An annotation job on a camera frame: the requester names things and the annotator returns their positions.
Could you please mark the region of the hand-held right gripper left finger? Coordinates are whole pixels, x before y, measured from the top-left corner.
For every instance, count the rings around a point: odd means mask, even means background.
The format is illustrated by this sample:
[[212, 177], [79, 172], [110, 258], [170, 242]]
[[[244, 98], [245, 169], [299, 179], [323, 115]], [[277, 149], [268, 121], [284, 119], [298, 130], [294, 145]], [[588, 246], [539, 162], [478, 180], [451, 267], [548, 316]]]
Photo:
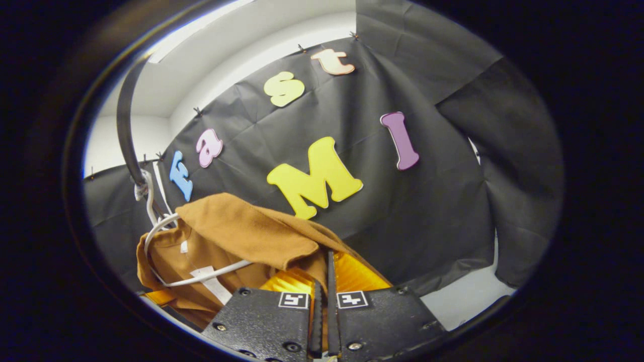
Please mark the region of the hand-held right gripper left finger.
[[312, 361], [324, 350], [323, 289], [301, 269], [280, 271], [261, 287], [241, 287], [202, 335], [265, 361]]

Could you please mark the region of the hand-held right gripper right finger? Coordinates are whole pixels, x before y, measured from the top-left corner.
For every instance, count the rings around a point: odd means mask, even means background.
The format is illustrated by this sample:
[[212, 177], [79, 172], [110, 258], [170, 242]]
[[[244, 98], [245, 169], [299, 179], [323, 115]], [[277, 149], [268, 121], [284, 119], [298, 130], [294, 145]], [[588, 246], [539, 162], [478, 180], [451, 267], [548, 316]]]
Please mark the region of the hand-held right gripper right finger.
[[354, 257], [328, 252], [331, 360], [402, 360], [448, 331], [407, 287], [390, 287]]

